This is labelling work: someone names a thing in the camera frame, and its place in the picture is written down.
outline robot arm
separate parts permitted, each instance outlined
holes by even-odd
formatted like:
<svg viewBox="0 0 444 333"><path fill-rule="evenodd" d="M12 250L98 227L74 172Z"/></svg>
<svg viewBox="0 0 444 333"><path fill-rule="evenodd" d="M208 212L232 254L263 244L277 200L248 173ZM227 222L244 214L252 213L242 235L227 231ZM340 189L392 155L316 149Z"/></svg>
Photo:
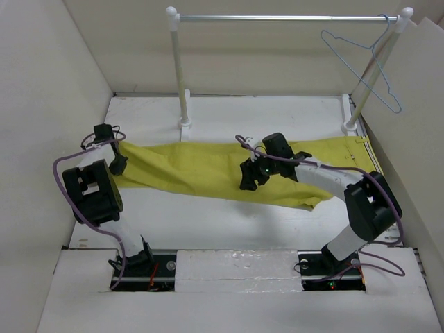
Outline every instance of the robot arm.
<svg viewBox="0 0 444 333"><path fill-rule="evenodd" d="M320 161L310 154L305 152L294 154L281 133L269 135L262 141L269 155L305 160L314 162L316 165L276 161L255 156L254 160L249 158L241 164L240 189L255 191L256 182L258 185L264 185L271 175L280 174L296 182L324 189L345 202L350 225L325 244L321 250L323 263L331 272L343 264L355 251L374 241L395 222L395 217L378 188L361 174L321 168ZM376 171L370 175L388 194L401 216L402 211L384 176Z"/></svg>

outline yellow fabric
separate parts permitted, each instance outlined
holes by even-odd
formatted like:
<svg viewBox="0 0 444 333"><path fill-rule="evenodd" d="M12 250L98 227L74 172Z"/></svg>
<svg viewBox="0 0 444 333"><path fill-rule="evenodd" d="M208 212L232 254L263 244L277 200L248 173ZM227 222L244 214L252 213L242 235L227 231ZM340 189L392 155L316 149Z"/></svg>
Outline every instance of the yellow fabric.
<svg viewBox="0 0 444 333"><path fill-rule="evenodd" d="M319 160L345 167L375 170L368 156L365 137L335 137L305 142L289 142L293 151L307 151ZM241 169L249 152L240 144L177 142L162 146L139 147L120 143L121 153L128 157L119 187L153 187L193 196L208 196L295 207L314 207L331 195L311 185L294 182L279 175L256 191L241 191Z"/></svg>

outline wire hanger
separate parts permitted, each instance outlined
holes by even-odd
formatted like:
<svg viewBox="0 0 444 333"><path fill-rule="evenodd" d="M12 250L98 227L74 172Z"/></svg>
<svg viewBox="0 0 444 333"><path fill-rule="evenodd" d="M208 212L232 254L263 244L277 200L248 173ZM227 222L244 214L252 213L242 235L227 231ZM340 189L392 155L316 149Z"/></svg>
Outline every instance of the wire hanger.
<svg viewBox="0 0 444 333"><path fill-rule="evenodd" d="M377 46L377 44L379 43L379 41L387 34L387 32L389 31L389 29L390 29L390 19L389 19L389 17L387 16L387 15L385 15L385 14L380 14L380 15L378 15L378 16L384 16L385 18L386 18L386 20L387 20L387 27L386 27L386 30L376 39L376 41L373 43L373 44L371 44L370 46L366 46L366 45L362 45L362 44L358 44L358 43L356 43L356 42L353 42L352 40L348 40L348 39L346 39L346 38L343 38L343 37L339 37L339 36L336 36L336 35L334 35L333 33L331 33L331 32L329 32L328 30L322 30L321 31L321 38L322 38L322 40L324 41L324 43L326 43L326 45L334 52L334 54L336 54L336 56L344 63L344 65L345 66L347 66L348 67L348 69L350 70L350 71L352 71L353 72L353 74L359 79L359 81L361 81L363 84L365 84L366 85L366 87L368 88L368 89L370 89L370 91L383 103L383 104L385 104L386 105L386 107L388 107L393 113L396 113L396 114L398 114L398 113L400 113L401 111L402 111L402 106L401 106L401 103L399 102L399 100L398 100L398 98L397 98L397 96L394 94L394 93L392 93L391 92L391 86L390 86L390 83L389 83L389 80L387 79L387 77L386 77L386 74L385 74L385 72L384 72L384 70L382 69L382 66L381 66L381 64L379 63L379 60L376 58L376 55L375 55L375 49L376 49L376 46ZM384 78L384 81L386 82L386 84L387 84L387 87L388 87L388 90L387 90L387 92L388 92L388 94L390 95L390 96L392 96L393 97L393 99L396 101L396 103L397 103L397 105L398 105L398 107L399 107L399 110L395 110L393 107L391 107L375 90L373 90L373 88L371 88L369 85L368 85L368 83L366 82L366 81L364 81L363 80L363 78L345 61L345 59L342 57L342 55L340 55L339 54L339 52L332 46L332 45L330 45L330 43L325 39L325 37L324 37L324 33L327 33L328 35L330 35L330 36L332 36L334 39L336 39L336 40L343 40L344 42L347 42L347 43L350 43L350 44L353 44L353 45L355 45L355 46L359 46L359 47L361 47L361 48L363 48L363 49L366 49L366 50L371 50L371 52L372 52L372 57L373 57L373 59L375 60L375 62L376 62L376 64L377 64L377 66L378 66L378 68L379 68L379 71L381 72L381 75L382 75L382 77Z"/></svg>

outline vertical pole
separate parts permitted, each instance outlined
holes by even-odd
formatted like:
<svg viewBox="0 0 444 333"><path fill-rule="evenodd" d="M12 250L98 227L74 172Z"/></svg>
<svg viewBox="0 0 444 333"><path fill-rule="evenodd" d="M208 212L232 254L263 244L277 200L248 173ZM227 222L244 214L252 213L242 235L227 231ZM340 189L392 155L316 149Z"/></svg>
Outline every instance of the vertical pole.
<svg viewBox="0 0 444 333"><path fill-rule="evenodd" d="M166 15L168 17L169 30L171 33L171 41L173 43L173 55L174 55L174 68L176 70L176 81L179 92L180 102L180 125L190 127L191 119L188 117L187 100L185 98L185 82L183 80L182 64L180 63L180 50L179 50L179 14L174 7L168 7L166 9Z"/></svg>
<svg viewBox="0 0 444 333"><path fill-rule="evenodd" d="M381 68L384 68L384 65L386 64L393 47L396 44L396 41L398 40L400 34L404 31L405 27L407 26L407 23L409 23L410 18L413 15L413 8L406 7L401 11L401 14L398 17L398 20L396 21L395 30L393 31L393 34L388 39L386 45L382 49L382 54L380 58L378 59L379 64L381 65ZM379 70L378 66L375 66L373 69L373 73L370 76L370 79L368 80L368 87L365 88L361 99L356 106L355 113L353 113L352 117L349 121L346 121L341 129L344 133L347 133L348 131L356 130L357 125L356 121L358 120L359 116L361 115L362 109L364 108L366 101L368 100L368 97L370 96L371 89L375 86L375 83L377 79L379 78L379 75L381 74L381 71Z"/></svg>

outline horizontal bar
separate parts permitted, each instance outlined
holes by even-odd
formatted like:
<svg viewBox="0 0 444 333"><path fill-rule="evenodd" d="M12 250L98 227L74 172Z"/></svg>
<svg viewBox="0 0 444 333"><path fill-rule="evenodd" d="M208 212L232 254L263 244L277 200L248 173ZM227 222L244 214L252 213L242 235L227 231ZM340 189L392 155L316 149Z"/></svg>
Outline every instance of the horizontal bar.
<svg viewBox="0 0 444 333"><path fill-rule="evenodd" d="M394 24L398 16L389 16ZM179 15L180 22L325 22L386 23L384 16Z"/></svg>

